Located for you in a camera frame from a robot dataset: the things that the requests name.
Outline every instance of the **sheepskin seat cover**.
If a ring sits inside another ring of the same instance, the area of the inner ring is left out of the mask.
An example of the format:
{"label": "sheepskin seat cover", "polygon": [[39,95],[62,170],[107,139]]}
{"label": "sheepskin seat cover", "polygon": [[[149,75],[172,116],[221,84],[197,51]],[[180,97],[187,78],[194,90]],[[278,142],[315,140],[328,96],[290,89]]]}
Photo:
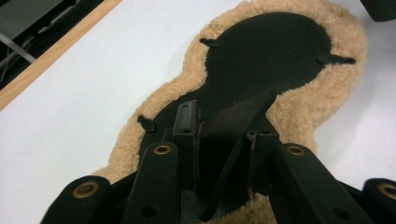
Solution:
{"label": "sheepskin seat cover", "polygon": [[[312,19],[323,27],[331,40],[331,54],[350,57],[354,64],[327,64],[317,77],[300,88],[288,90],[276,97],[266,117],[280,134],[283,143],[296,143],[317,153],[315,129],[328,120],[354,90],[366,63],[367,37],[358,20],[345,9],[327,0],[257,0],[243,1],[204,27],[192,41],[185,54],[182,72],[164,83],[139,106],[120,132],[108,166],[94,175],[111,183],[135,172],[139,148],[145,130],[137,122],[140,115],[155,119],[180,96],[205,85],[205,57],[209,47],[200,39],[217,39],[224,31],[240,21],[272,12],[295,13]],[[209,223],[276,223],[267,197],[255,194],[253,199],[226,217]]]}

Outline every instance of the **wooden table edge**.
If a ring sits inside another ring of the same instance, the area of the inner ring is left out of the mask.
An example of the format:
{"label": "wooden table edge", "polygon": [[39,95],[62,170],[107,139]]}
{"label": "wooden table edge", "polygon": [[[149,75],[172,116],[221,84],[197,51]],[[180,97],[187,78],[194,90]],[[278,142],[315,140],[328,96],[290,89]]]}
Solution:
{"label": "wooden table edge", "polygon": [[20,95],[30,84],[55,63],[68,49],[79,41],[91,28],[111,11],[121,0],[104,0],[73,29],[58,40],[34,63],[0,90],[0,111]]}

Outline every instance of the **white surface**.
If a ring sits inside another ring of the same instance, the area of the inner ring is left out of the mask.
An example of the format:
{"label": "white surface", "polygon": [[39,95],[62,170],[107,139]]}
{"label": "white surface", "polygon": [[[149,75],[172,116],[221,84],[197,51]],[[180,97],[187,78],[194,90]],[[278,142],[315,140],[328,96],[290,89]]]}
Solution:
{"label": "white surface", "polygon": [[[106,165],[141,102],[178,75],[205,24],[239,1],[123,1],[0,113],[0,223],[37,223],[71,181]],[[360,188],[396,179],[396,21],[357,15],[371,47],[364,79],[317,131],[319,158]]]}

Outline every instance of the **black object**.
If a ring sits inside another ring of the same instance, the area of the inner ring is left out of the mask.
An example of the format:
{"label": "black object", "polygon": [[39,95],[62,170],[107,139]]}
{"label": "black object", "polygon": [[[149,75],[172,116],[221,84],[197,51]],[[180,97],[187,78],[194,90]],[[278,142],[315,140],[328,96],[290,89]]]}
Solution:
{"label": "black object", "polygon": [[[269,195],[280,224],[394,223],[396,182],[372,179],[362,192],[339,183],[308,148],[280,144],[268,120],[257,121],[273,101],[259,94],[200,122],[198,102],[182,104],[178,131],[164,134],[178,146],[152,144],[137,174],[112,186],[98,176],[72,182],[42,223],[199,223],[233,211],[252,192]],[[230,121],[235,114],[241,119]],[[180,141],[180,130],[192,140]]]}
{"label": "black object", "polygon": [[321,64],[337,64],[337,63],[354,64],[356,60],[353,58],[346,58],[333,54],[322,54],[317,57],[317,62]]}
{"label": "black object", "polygon": [[[106,203],[101,213],[85,214],[88,220],[199,223],[234,211],[254,192],[270,196],[280,224],[387,223],[396,216],[388,209],[394,201],[383,203],[374,195],[380,189],[361,193],[343,186],[309,149],[282,145],[265,117],[274,92],[303,86],[324,64],[354,63],[330,54],[322,27],[297,14],[269,13],[201,42],[210,47],[205,85],[168,105],[155,120],[139,117],[149,132],[141,143],[137,175],[116,183],[107,196],[92,195],[93,202]],[[49,212],[72,206],[73,197],[64,191]],[[363,206],[367,198],[379,201],[370,213]],[[385,221],[373,216],[384,209],[390,211]],[[57,217],[70,216],[70,209],[64,211]]]}
{"label": "black object", "polygon": [[143,115],[137,117],[137,122],[142,125],[142,128],[148,132],[153,133],[155,132],[155,122],[152,119],[146,119]]}
{"label": "black object", "polygon": [[361,0],[374,21],[396,19],[396,0]]}

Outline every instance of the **screw hole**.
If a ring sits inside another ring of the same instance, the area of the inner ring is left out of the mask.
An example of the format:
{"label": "screw hole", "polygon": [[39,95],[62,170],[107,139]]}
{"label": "screw hole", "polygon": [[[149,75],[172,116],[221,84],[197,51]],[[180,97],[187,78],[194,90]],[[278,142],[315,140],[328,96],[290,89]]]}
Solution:
{"label": "screw hole", "polygon": [[396,200],[396,186],[393,186],[389,183],[382,183],[378,186],[378,189],[387,197]]}
{"label": "screw hole", "polygon": [[305,151],[298,147],[289,147],[288,151],[289,151],[289,153],[296,155],[296,156],[303,156],[305,154]]}
{"label": "screw hole", "polygon": [[97,190],[99,190],[99,185],[94,181],[88,181],[76,187],[73,195],[78,199],[88,198],[96,193]]}
{"label": "screw hole", "polygon": [[343,209],[343,208],[334,208],[332,210],[338,217],[340,217],[341,219],[344,220],[349,220],[350,219],[350,214],[348,213],[347,210]]}
{"label": "screw hole", "polygon": [[143,217],[155,217],[157,215],[157,210],[152,206],[147,206],[142,210]]}
{"label": "screw hole", "polygon": [[164,155],[167,154],[171,151],[171,148],[169,146],[163,145],[163,146],[157,146],[154,148],[154,153],[157,155]]}

